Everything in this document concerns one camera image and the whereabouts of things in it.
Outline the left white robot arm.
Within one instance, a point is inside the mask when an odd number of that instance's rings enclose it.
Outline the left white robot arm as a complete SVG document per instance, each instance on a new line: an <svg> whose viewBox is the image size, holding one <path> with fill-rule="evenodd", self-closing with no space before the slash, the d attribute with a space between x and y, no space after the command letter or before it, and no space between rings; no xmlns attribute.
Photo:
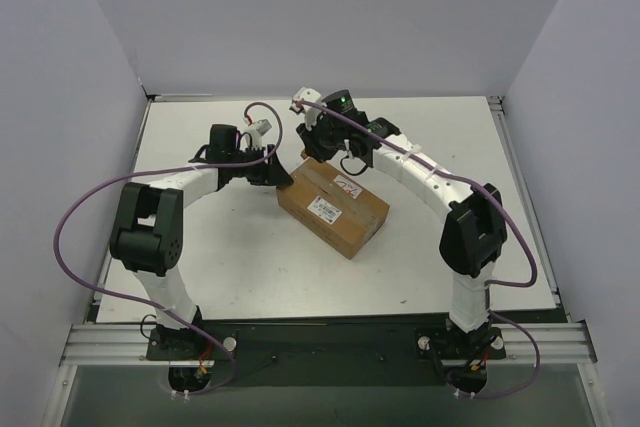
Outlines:
<svg viewBox="0 0 640 427"><path fill-rule="evenodd" d="M200 324L199 308L177 267L183 250L183 211L235 178L255 186L292 185L276 146L262 143L270 129L266 119L249 121L244 131L214 124L209 142L196 151L186 170L151 183L128 182L122 188L110 238L111 257L142 284L156 304L157 323L171 333L170 347L183 358L196 357L205 345L204 332L193 326Z"/></svg>

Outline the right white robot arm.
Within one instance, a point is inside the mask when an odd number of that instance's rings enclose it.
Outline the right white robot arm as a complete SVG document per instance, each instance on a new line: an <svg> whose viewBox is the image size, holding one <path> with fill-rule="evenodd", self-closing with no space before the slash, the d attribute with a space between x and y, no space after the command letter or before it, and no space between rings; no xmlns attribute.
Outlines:
<svg viewBox="0 0 640 427"><path fill-rule="evenodd" d="M304 152L318 162L337 153L382 172L423 201L441 220L439 252L453 271L450 321L462 332L474 332L489 320L486 282L507 240L506 223L495 205L499 191L484 186L491 197L455 181L451 173L421 152L401 130L383 117L370 119L356 108L351 94L341 90L322 97L300 89L290 110L304 121L296 132Z"/></svg>

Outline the brown cardboard express box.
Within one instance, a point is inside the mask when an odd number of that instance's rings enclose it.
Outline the brown cardboard express box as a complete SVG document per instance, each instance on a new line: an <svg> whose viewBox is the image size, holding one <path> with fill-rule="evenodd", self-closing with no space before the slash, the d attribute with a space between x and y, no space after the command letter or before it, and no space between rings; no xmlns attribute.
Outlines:
<svg viewBox="0 0 640 427"><path fill-rule="evenodd" d="M276 190L280 207L349 260L388 217L388 203L329 163L307 158L290 176Z"/></svg>

